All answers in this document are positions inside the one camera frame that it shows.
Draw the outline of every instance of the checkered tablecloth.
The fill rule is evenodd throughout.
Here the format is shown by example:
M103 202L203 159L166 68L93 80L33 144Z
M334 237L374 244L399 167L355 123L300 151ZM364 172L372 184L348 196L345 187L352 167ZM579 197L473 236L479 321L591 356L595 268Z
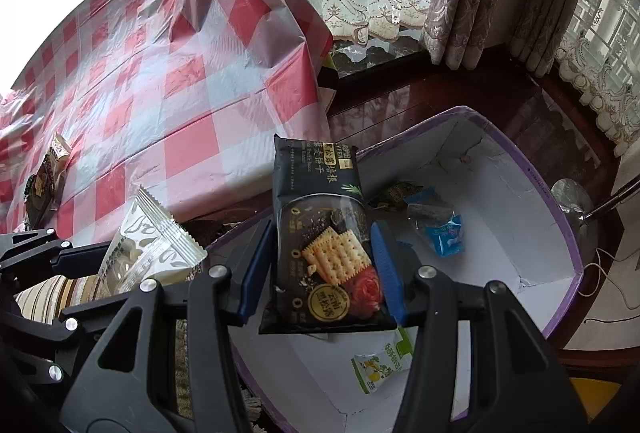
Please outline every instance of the checkered tablecloth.
M138 185L178 220L269 189L274 133L329 138L331 43L307 0L85 0L0 103L0 231L54 132L73 152L51 223L75 245L109 239Z

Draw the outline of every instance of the wire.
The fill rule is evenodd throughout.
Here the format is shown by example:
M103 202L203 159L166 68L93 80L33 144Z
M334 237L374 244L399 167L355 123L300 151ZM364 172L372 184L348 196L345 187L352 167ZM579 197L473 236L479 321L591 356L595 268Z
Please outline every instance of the wire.
M584 268L586 269L587 267L598 267L598 282L596 283L596 287L595 289L593 289L590 293L588 294L583 294L582 292L578 291L578 294L582 297L588 298L593 296L594 294L596 294L598 287L600 287L600 280L602 279L602 276L604 275L605 278L607 278L611 284L618 289L618 292L620 292L620 296L622 296L622 300L625 302L625 306L626 308L628 308L629 310L636 310L637 308L640 308L640 303L638 303L637 305L629 305L629 302L626 300L626 295L625 292L620 288L620 286L618 286L618 284L613 281L609 275L605 272L605 270L602 268L602 260L600 258L600 253L604 253L607 256L609 256L613 261L625 261L626 259L630 258L633 254L635 254L637 251L634 251L633 253L629 254L628 256L622 258L622 259L616 259L611 253L609 253L608 251L605 251L604 249L601 249L600 247L596 247L596 257L598 258L598 262L591 262L588 263L587 265L584 266ZM640 318L640 314L637 316L631 316L628 318L622 318L622 319L614 319L611 321L607 321L607 320L602 320L602 319L596 319L596 318L587 318L586 320L583 321L583 323L587 323L587 321L596 321L597 323L620 323L622 321L631 321L632 319L636 319L636 318Z

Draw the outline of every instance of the white cable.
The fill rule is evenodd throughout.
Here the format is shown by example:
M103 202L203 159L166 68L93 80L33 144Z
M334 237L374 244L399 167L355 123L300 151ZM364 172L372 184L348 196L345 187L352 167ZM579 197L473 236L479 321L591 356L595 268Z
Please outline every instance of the white cable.
M627 258L629 258L629 257L631 256L631 254L630 254L629 256L627 256L627 257L625 257L625 258L623 258L623 259L615 259L615 257L614 257L611 253L608 253L608 252L607 252L607 251L605 251L604 249L601 249L601 248L599 248L599 247L596 247L596 256L597 256L597 258L598 258L598 262L597 262L597 263L595 263L595 262L591 262L591 263L588 263L587 265L585 265L585 266L584 266L584 268L585 268L585 269L586 269L587 267L592 267L592 266L593 266L593 267L598 267L598 282L596 283L596 288L595 288L595 289L593 289L593 291L591 291L591 292L590 292L590 293L588 293L588 294L583 294L583 293L582 293L582 292L580 292L580 291L578 291L578 294L580 294L581 296L583 296L583 297L585 297L585 298L591 297L591 296L593 296L594 294L596 294L596 291L598 290L598 287L600 286L601 275L604 275L604 277L605 277L605 278L607 278L607 279L608 279L608 280L613 284L613 286L614 286L615 288L617 288L617 289L618 289L618 291L620 292L620 295L622 296L623 301L625 302L625 306L626 306L626 308L628 308L629 310L636 310L637 308L640 308L640 303L638 303L638 304L637 304L637 305L635 305L635 306L631 306L631 305L629 305L629 302L626 300L626 296L625 296L624 291L623 291L623 290L618 286L618 284L617 284L615 281L613 281L613 280L609 277L609 275L608 275L608 274L605 272L605 270L602 268L602 261L601 261L601 259L600 259L600 253L601 253L601 252L602 252L602 253L604 253L604 254L606 254L607 256L609 256L611 259L613 259L613 261L625 261Z

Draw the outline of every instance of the purple trim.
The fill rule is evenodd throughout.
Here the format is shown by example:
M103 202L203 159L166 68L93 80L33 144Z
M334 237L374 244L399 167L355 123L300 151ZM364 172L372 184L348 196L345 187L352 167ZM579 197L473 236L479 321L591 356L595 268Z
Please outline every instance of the purple trim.
M390 148L413 139L414 137L423 134L427 130L436 128L445 121L449 121L450 119L460 115L466 115L469 120L471 120L476 126L482 128L487 135L494 139L495 142L498 143L502 147L502 149L510 155L511 158L513 158L514 162L529 178L542 199L545 201L546 207L548 207L551 215L554 217L554 220L558 224L562 236L564 237L567 249L569 250L569 255L571 256L572 265L574 266L575 275L571 282L571 285L569 286L569 289L562 299L560 306L556 309L555 314L542 331L543 336L548 337L549 334L556 328L559 321L562 319L567 309L569 308L569 305L571 305L571 302L575 297L578 286L580 285L580 282L582 280L582 260L580 259L580 253L578 252L578 245L576 244L574 233L572 232L571 227L569 226L569 222L564 216L564 213L562 213L560 207L551 195L551 191L549 191L545 182L542 180L542 177L533 167L532 163L530 163L530 161L524 156L524 154L518 149L518 147L513 142L511 142L511 140L507 136L505 136L505 134L503 134L489 120L487 120L481 114L478 114L475 110L469 108L468 106L455 106L454 108L450 108L443 113L440 113L436 116L433 116L432 118L416 124L415 126L412 126L404 132L401 132L400 134L397 134L393 137L390 137L389 139L383 140L382 142L361 150L357 155L358 161L386 152ZM236 225L234 229L210 244L210 246L207 247L207 251L212 251L214 247L218 248L222 245L225 245L233 238L236 238L236 236L244 233L247 229L251 228L252 225L255 225L264 217L267 217L271 212L271 208L265 209L264 211L261 211L248 220L245 220L244 222ZM249 389L260 398L260 401L262 402L262 408L264 409L265 413L269 415L273 422L284 433L298 433L298 431L287 421L285 416L277 410L271 400L262 391L260 385L254 379L247 365L242 360L242 356L240 355L238 349L236 349L233 344L231 344L231 348L238 373L244 380L245 384L249 387ZM466 416L466 413L466 410L463 411L462 413L457 415L454 420Z
M295 429L291 424L289 424L289 421L287 421L284 415L277 410L277 408L273 405L273 402L269 400L269 397L264 394L264 392L260 388L260 385L252 376L251 371L249 371L249 368L247 368L247 365L245 365L244 361L242 360L242 355L240 355L240 352L238 352L238 349L236 349L236 346L234 344L231 344L231 353L236 363L236 370L240 374L240 377L242 377L244 383L254 393L254 395L260 398L260 402L262 404L262 409L264 410L264 412L269 415L271 420L273 420L276 426L278 426L278 428L280 428L280 430L284 433L298 433L298 430Z

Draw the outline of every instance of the green and white snack packet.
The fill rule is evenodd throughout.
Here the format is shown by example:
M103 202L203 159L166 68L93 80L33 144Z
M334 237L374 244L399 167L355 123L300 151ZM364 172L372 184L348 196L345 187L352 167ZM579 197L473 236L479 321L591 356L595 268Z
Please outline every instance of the green and white snack packet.
M98 296L132 290L154 278L163 285L184 281L207 252L142 186L98 271Z
M402 327L395 331L394 338L382 352L373 355L354 355L351 365L364 393L375 392L386 379L398 371L411 366L414 346L409 334Z

